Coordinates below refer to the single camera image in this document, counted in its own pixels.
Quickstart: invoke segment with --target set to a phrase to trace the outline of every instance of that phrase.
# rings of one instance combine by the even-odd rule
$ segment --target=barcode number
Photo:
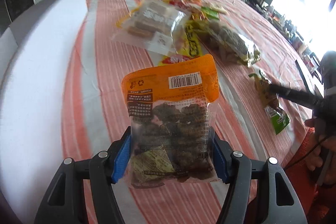
[[[189,73],[186,75],[177,75],[168,77],[169,89],[182,88],[184,86],[193,86],[202,84],[200,72]]]

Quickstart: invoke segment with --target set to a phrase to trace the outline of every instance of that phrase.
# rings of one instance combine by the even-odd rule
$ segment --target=orange package
[[[219,88],[210,54],[130,73],[122,90],[131,119],[131,186],[218,180],[211,151]]]

